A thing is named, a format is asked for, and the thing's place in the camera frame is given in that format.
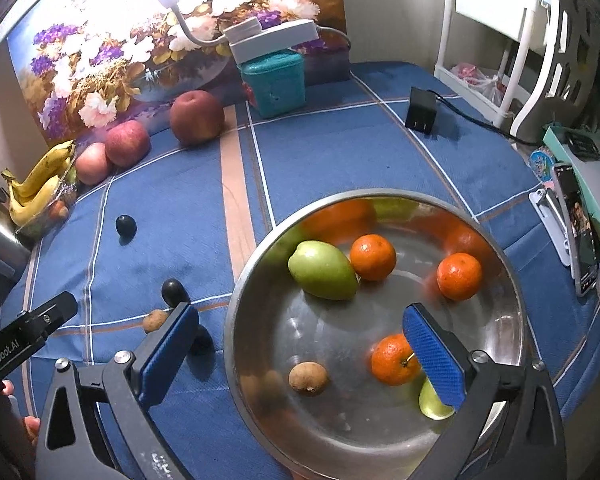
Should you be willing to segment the person's left hand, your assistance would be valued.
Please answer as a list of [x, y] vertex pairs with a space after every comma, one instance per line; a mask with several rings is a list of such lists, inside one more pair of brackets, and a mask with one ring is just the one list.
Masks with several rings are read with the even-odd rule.
[[[14, 384], [5, 379], [3, 382], [2, 395], [7, 396], [9, 402], [12, 404], [12, 409], [16, 415], [20, 414], [19, 404], [15, 397], [15, 386]], [[40, 434], [41, 419], [35, 416], [23, 416], [21, 419], [21, 425], [26, 433], [27, 439], [34, 448], [38, 444], [38, 435]]]

